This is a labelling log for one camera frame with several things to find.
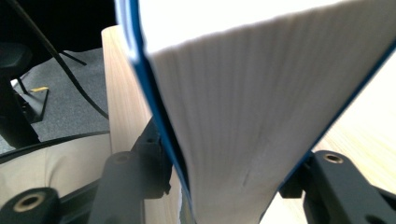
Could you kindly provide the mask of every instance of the cable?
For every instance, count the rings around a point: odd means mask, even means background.
[[[41,43],[44,45],[44,47],[47,49],[47,51],[52,55],[52,57],[55,58],[56,62],[62,67],[62,69],[66,72],[67,76],[70,78],[78,92],[84,97],[88,103],[90,103],[93,108],[99,112],[103,117],[108,119],[108,114],[102,110],[99,105],[97,105],[91,97],[87,94],[87,92],[82,89],[81,85],[79,85],[76,77],[73,75],[72,71],[70,68],[67,66],[67,64],[64,62],[62,57],[59,55],[58,51],[55,49],[55,47],[52,46],[50,41],[44,36],[44,34],[41,32],[41,30],[37,27],[34,21],[30,18],[30,16],[26,13],[26,11],[21,7],[21,5],[16,1],[16,0],[7,0],[9,5],[17,12],[19,16],[28,24],[28,26],[33,30],[33,32],[37,35],[38,39],[41,41]]]

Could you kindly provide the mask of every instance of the gray carpet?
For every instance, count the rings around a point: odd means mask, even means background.
[[[67,53],[87,63],[82,65],[62,55],[82,88],[107,112],[105,68],[102,49],[81,53]],[[49,97],[43,121],[32,126],[40,141],[66,137],[80,133],[108,131],[108,120],[103,118],[78,93],[64,70],[54,59],[32,68],[23,78],[23,84],[30,90],[49,87]],[[0,136],[0,153],[14,149]]]

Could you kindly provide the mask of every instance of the table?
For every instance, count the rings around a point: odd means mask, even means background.
[[[112,150],[130,150],[151,114],[123,52],[120,27],[106,28],[102,40]],[[346,155],[373,185],[392,193],[396,193],[395,72],[393,57],[314,148]],[[170,195],[146,202],[148,223],[177,223],[180,185],[175,173],[171,185]],[[306,223],[302,204],[276,195],[262,223]]]

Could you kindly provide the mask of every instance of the light wood surface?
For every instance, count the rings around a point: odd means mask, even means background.
[[[131,150],[151,118],[134,70],[124,54],[125,42],[121,37],[120,27],[110,27],[102,32],[113,153]],[[175,171],[170,184],[169,195],[158,200],[145,200],[146,223],[177,223],[181,189]]]
[[[130,150],[151,116],[123,53],[121,36],[120,27],[102,32],[113,152]],[[393,57],[314,148],[346,155],[372,184],[392,193],[396,193],[395,84]],[[173,176],[173,186],[177,186],[173,189],[177,192],[153,203],[151,207],[156,210],[149,223],[177,223],[180,191],[177,182]],[[172,209],[161,208],[169,204]],[[262,223],[306,223],[302,200],[283,200],[276,195]]]

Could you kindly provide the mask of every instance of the thick book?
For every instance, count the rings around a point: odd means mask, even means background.
[[[396,1],[119,0],[197,223],[258,223],[395,47]]]

